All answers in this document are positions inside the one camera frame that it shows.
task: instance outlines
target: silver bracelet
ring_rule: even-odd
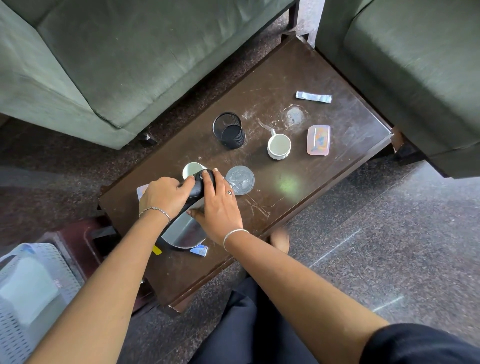
[[[236,231],[245,231],[245,232],[248,232],[248,231],[246,231],[245,229],[236,229],[236,230],[233,230],[233,231],[229,232],[229,233],[225,236],[225,238],[223,239],[223,248],[224,248],[225,250],[227,250],[227,248],[225,247],[225,242],[227,241],[227,238],[228,238],[231,234],[233,234],[234,232],[236,232]]]
[[[153,206],[150,206],[150,207],[147,207],[145,210],[143,210],[140,214],[138,214],[138,218],[140,218],[140,216],[143,215],[143,213],[147,210],[157,210],[157,211],[160,211],[161,213],[165,214],[165,216],[168,218],[168,223],[171,223],[172,222],[172,219],[170,218],[170,216],[168,216],[168,214],[163,211],[161,208],[158,208],[158,207],[153,207]]]

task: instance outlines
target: black pants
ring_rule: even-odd
[[[222,319],[191,364],[317,364],[267,295],[248,277],[232,291]]]

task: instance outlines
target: white perforated basket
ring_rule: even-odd
[[[49,243],[21,244],[9,254],[0,258],[0,262],[13,257],[7,265],[0,270],[0,287],[6,282],[9,275],[14,272],[15,266],[23,257],[36,259],[47,270],[52,282],[59,289],[60,296],[66,307],[77,292],[80,284],[57,248]],[[39,338],[32,336],[32,330],[46,332],[49,328],[24,327],[16,318],[15,309],[10,302],[0,297],[0,363],[22,364],[38,344]]]

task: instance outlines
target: sofa armrest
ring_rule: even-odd
[[[333,64],[353,19],[373,0],[325,0],[315,47]]]
[[[0,113],[112,148],[134,137],[92,111],[38,32],[1,0]]]

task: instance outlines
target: black sleeve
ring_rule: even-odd
[[[375,332],[360,364],[480,364],[480,349],[456,336],[428,326],[396,324]]]

